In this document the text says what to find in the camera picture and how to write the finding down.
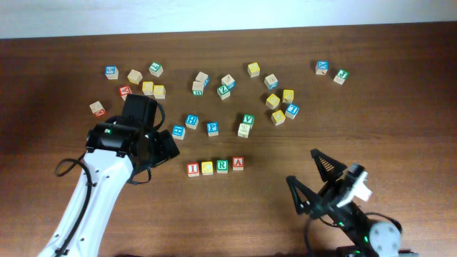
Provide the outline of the yellow C block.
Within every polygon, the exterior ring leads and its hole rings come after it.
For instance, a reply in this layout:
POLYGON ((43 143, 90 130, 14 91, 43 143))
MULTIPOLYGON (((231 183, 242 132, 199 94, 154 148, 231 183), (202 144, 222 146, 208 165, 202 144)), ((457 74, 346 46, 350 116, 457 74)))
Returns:
POLYGON ((201 163, 201 172, 204 176, 214 174, 214 164, 212 161, 203 161, 201 163))

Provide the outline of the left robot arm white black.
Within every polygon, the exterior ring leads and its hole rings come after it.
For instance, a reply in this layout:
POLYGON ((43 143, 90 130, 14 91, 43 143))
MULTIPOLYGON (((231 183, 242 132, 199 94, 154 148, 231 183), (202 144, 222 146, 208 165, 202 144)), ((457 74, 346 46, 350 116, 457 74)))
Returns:
POLYGON ((97 256, 111 212, 134 176, 175 158, 176 143, 156 124, 163 106, 148 96, 129 94, 121 115, 95 125, 88 133, 86 151, 78 159, 65 158, 55 170, 81 167, 68 206, 41 256, 97 256))

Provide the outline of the red A block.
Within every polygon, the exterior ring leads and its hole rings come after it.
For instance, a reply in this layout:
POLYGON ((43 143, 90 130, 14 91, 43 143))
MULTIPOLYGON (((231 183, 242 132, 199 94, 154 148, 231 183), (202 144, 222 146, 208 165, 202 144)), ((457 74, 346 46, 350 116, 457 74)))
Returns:
POLYGON ((234 171, 242 171, 244 170, 244 157, 242 156, 235 156, 233 157, 232 167, 234 171))

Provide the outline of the red I block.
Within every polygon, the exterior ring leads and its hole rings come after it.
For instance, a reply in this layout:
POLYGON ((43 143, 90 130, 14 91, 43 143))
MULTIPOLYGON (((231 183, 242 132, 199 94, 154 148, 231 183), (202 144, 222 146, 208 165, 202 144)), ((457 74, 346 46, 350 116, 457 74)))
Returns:
POLYGON ((186 171, 188 177, 200 176, 200 169, 198 163, 188 163, 186 165, 186 171))

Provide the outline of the green R block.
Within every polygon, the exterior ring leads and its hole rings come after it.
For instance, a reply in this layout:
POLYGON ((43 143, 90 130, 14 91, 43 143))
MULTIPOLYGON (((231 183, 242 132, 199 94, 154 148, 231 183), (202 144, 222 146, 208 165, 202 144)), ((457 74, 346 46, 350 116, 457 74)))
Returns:
POLYGON ((216 161, 216 172, 217 173, 228 173, 229 162, 227 160, 216 161))

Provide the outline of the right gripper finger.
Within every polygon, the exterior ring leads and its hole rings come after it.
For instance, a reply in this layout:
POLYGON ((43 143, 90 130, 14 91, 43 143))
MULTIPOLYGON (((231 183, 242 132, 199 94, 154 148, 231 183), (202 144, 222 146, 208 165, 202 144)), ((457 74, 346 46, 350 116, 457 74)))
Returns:
POLYGON ((323 182, 336 181, 348 168, 346 164, 327 156, 317 148, 311 150, 311 158, 315 161, 323 182))
POLYGON ((297 214, 311 214, 320 203, 320 196, 302 184, 295 176, 287 176, 286 182, 291 191, 297 214))

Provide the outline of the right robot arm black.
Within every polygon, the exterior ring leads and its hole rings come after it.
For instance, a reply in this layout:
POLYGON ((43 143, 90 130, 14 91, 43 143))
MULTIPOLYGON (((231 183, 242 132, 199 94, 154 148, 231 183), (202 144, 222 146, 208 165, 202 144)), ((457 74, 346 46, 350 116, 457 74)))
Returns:
POLYGON ((365 168, 358 163, 347 166, 316 148, 311 150, 311 158, 324 182, 319 192, 312 191, 295 176, 286 177, 297 214, 308 216, 304 240, 310 255, 314 255, 308 237, 311 222, 328 216, 332 222, 327 225, 341 229, 353 242, 352 246, 337 248, 339 256, 400 256, 401 224, 380 213, 377 216, 384 221, 371 219, 370 213, 364 213, 353 202, 355 198, 368 201, 372 195, 365 185, 365 168))

